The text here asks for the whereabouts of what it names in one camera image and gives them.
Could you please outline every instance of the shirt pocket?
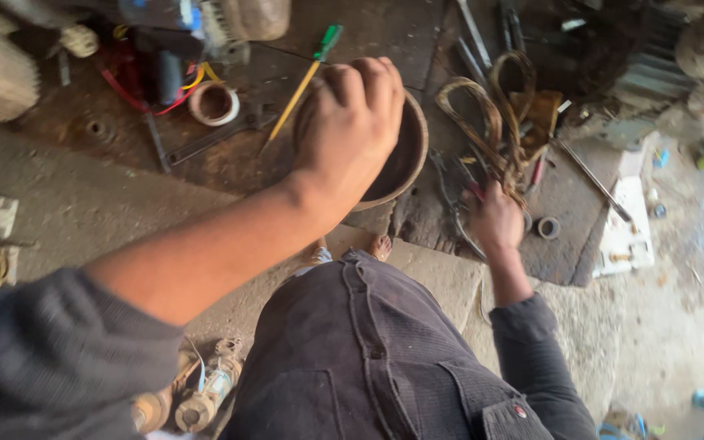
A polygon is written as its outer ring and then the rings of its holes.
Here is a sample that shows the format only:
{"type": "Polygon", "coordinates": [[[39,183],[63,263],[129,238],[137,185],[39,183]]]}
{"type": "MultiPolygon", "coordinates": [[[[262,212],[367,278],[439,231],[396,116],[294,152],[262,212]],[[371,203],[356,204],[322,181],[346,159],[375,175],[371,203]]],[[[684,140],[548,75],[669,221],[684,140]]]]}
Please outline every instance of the shirt pocket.
{"type": "Polygon", "coordinates": [[[483,424],[488,440],[553,439],[537,414],[521,397],[483,408],[483,424]]]}
{"type": "Polygon", "coordinates": [[[552,440],[520,393],[477,362],[440,363],[458,389],[466,421],[477,440],[552,440]]]}
{"type": "Polygon", "coordinates": [[[233,410],[220,438],[343,438],[336,388],[328,370],[281,373],[233,410]]]}

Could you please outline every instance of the brown bowl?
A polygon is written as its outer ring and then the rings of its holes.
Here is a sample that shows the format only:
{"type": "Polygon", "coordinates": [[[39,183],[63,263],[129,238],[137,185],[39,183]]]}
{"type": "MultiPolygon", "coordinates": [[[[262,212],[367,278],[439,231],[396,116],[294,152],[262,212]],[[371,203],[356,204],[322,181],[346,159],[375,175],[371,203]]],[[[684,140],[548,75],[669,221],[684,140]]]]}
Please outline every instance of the brown bowl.
{"type": "MultiPolygon", "coordinates": [[[[310,119],[308,116],[314,113],[314,107],[315,102],[313,96],[310,95],[298,110],[293,133],[293,145],[296,150],[299,145],[298,139],[303,137],[302,134],[308,127],[310,119]]],[[[374,183],[368,187],[363,198],[352,208],[352,212],[363,211],[398,197],[409,185],[415,182],[427,154],[428,125],[425,123],[425,116],[422,114],[420,104],[417,103],[415,97],[406,92],[404,116],[401,119],[396,147],[393,149],[393,153],[390,153],[374,183]]]]}

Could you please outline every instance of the workshop floor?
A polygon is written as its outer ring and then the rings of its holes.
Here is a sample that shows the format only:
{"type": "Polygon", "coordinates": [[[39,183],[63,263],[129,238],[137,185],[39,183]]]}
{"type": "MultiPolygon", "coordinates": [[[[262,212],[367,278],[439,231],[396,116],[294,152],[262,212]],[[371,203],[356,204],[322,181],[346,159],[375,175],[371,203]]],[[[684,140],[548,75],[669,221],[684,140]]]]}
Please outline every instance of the workshop floor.
{"type": "MultiPolygon", "coordinates": [[[[599,420],[611,401],[667,425],[665,439],[699,438],[704,416],[690,412],[704,388],[704,176],[688,154],[671,148],[667,167],[644,170],[667,206],[651,222],[657,263],[588,288],[534,286],[559,319],[559,341],[578,389],[599,420]]],[[[81,265],[128,241],[230,203],[192,185],[106,165],[0,133],[0,194],[20,200],[13,238],[31,242],[19,276],[34,279],[62,265],[81,265]]],[[[370,235],[339,226],[328,237],[334,256],[364,246],[370,235]]],[[[242,337],[251,345],[260,309],[300,255],[270,268],[195,319],[191,337],[242,337]]],[[[461,329],[480,361],[497,371],[486,266],[397,241],[389,262],[425,284],[461,329]]]]}

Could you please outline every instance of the shirt button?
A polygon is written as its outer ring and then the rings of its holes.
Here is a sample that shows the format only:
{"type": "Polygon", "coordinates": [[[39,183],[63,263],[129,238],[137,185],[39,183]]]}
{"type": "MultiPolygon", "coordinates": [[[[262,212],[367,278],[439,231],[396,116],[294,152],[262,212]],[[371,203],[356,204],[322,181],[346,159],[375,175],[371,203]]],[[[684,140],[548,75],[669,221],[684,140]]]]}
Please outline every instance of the shirt button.
{"type": "Polygon", "coordinates": [[[381,359],[385,355],[385,351],[380,347],[376,347],[371,350],[371,359],[381,359]]]}
{"type": "Polygon", "coordinates": [[[513,406],[513,409],[515,410],[515,414],[517,414],[520,418],[525,419],[527,417],[526,410],[521,408],[520,405],[513,406]]]}

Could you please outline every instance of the green screwdriver handle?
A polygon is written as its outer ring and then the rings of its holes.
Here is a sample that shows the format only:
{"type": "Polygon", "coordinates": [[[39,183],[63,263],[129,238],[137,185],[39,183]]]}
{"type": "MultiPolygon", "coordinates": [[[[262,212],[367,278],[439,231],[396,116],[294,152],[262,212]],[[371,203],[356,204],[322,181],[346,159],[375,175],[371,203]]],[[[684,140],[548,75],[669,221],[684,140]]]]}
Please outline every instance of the green screwdriver handle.
{"type": "Polygon", "coordinates": [[[328,52],[339,42],[343,30],[344,26],[340,24],[331,24],[328,26],[325,36],[322,37],[322,42],[319,44],[319,50],[314,53],[314,59],[320,63],[325,63],[325,60],[328,58],[328,52]]]}

